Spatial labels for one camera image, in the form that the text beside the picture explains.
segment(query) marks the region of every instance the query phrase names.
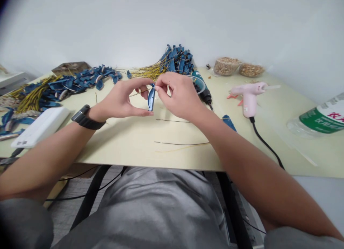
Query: green label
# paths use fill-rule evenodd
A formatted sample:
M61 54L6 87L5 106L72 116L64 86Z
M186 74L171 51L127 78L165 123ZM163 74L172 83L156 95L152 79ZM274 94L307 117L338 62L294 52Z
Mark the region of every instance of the green label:
M324 116L315 107L299 116L300 121L315 131L333 133L344 129L344 123L339 123Z

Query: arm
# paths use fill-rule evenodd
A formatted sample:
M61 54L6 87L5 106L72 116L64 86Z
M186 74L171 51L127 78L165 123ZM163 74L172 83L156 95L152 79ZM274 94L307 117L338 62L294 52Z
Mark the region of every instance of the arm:
M134 89L147 90L150 83L153 83L150 79L119 81L103 101L89 110L88 117L104 122L110 117L153 115L132 106L129 100ZM147 99L148 91L141 96ZM0 176L0 200L30 198L44 202L94 133L72 122L37 144Z
M173 90L166 94L167 85ZM272 159L223 123L198 98L191 79L163 74L156 90L176 116L197 126L213 146L238 190L263 218L266 230L290 226L344 240L310 195Z

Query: floor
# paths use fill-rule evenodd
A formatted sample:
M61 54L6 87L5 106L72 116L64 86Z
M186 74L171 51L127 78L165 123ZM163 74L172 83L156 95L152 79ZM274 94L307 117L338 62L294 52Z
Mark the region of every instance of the floor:
M112 166L106 173L101 187L106 185L116 175L118 175L122 171L122 168L123 168L122 166ZM225 203L222 196L221 187L217 180L216 174L213 172L205 172L205 177L213 185L219 197L221 205L223 206L223 208L225 208ZM68 197L74 197L74 196L85 194L92 182L92 178L93 177L89 179L75 178L75 179L70 180L69 184L61 192L59 197L68 198ZM91 214L94 213L98 209L99 203L104 195L105 190L106 188L98 192ZM68 234L82 201L83 201L83 198L79 198L79 199L68 200L68 201L54 202L50 206L49 212L51 213L52 219L54 222L54 241L52 245L55 245L62 237ZM244 206L241 207L240 209L243 211L242 212L243 216L249 215L245 212L246 208ZM261 245L262 238L260 234L257 233L256 230L252 229L248 225L247 225L247 230L248 230L252 245L253 246Z

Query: person's left hand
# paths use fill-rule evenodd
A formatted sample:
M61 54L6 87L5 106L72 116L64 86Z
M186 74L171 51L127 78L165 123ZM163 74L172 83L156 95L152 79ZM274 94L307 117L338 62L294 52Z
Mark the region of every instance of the person's left hand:
M89 110L88 117L97 122L104 122L108 118L124 118L128 116L152 116L153 112L134 107L129 100L129 95L135 89L141 93L144 99L148 99L146 85L154 83L149 78L134 78L126 81L118 81L110 93L97 105Z

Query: person's right hand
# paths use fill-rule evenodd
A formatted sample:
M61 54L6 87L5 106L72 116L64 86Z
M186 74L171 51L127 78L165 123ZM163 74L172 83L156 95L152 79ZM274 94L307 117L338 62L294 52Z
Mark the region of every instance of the person's right hand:
M156 82L155 90L166 108L175 116L191 121L199 110L206 109L197 95L192 79L174 72L161 74Z

